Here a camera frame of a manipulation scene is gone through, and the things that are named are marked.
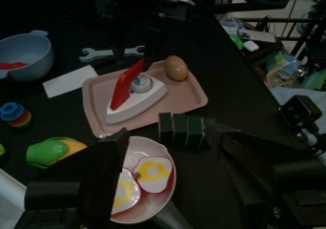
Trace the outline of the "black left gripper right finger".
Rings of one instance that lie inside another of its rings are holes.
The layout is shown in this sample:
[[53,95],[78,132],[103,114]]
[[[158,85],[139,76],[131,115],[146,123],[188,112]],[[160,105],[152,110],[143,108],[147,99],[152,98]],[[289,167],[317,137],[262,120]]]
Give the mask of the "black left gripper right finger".
[[222,124],[215,137],[245,228],[326,227],[326,164],[319,158]]

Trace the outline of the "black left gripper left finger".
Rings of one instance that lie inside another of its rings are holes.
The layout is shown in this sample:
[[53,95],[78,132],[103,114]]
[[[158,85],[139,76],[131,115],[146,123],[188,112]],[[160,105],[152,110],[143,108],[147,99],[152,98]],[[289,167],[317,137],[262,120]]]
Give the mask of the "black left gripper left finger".
[[33,178],[15,229],[111,229],[128,139],[128,130],[119,130]]

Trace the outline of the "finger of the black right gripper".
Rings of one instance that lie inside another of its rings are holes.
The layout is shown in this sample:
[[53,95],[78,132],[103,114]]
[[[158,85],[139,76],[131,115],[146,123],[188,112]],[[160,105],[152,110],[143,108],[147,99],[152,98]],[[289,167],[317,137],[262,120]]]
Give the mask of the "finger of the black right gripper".
[[111,48],[115,55],[116,62],[123,63],[124,57],[124,32],[126,24],[122,19],[115,19],[112,21],[112,38],[111,38]]
[[171,33],[171,22],[159,18],[150,22],[146,36],[144,64],[143,71],[150,69],[150,65],[160,54]]

